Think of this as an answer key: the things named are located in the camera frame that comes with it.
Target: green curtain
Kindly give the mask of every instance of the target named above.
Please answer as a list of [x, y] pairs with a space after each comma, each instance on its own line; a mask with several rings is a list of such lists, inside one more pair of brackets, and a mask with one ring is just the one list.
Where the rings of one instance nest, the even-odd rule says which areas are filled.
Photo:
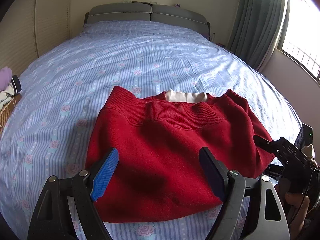
[[240, 0], [227, 48], [257, 69], [284, 17], [284, 0]]

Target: bed frame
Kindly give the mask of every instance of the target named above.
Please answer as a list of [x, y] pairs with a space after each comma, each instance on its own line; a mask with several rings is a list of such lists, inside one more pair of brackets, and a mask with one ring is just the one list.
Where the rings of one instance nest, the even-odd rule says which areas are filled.
[[153, 21], [181, 26], [210, 37], [210, 23], [193, 11], [178, 7], [140, 2], [110, 3], [93, 7], [84, 17], [84, 24], [100, 21]]

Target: sunlight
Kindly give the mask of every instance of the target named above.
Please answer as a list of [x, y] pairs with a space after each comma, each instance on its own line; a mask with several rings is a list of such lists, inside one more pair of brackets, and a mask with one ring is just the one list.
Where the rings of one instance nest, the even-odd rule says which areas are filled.
[[303, 0], [290, 0], [289, 23], [282, 47], [315, 76], [320, 69], [320, 12]]

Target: metal screw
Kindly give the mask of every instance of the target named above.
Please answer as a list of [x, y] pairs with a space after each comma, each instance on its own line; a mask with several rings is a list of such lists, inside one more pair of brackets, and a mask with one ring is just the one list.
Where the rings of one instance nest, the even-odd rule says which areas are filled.
[[269, 176], [267, 176], [267, 175], [263, 175], [263, 176], [262, 176], [262, 179], [263, 179], [264, 181], [267, 181], [267, 182], [270, 180]]
[[54, 182], [56, 180], [56, 176], [50, 176], [48, 181], [49, 182]]
[[230, 172], [230, 175], [231, 175], [231, 176], [234, 176], [234, 177], [236, 177], [236, 176], [239, 175], [239, 172], [238, 172], [238, 171], [235, 171], [235, 170], [231, 170], [231, 171], [229, 171], [229, 172]]
[[81, 177], [87, 176], [87, 175], [88, 175], [88, 171], [82, 170], [82, 171], [79, 172], [79, 175], [80, 175]]

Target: purple cloth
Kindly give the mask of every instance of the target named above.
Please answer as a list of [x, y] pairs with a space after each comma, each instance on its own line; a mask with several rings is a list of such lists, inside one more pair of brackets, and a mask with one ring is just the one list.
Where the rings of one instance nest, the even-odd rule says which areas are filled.
[[0, 91], [3, 91], [7, 88], [11, 79], [12, 79], [11, 68], [4, 67], [3, 69], [0, 70]]

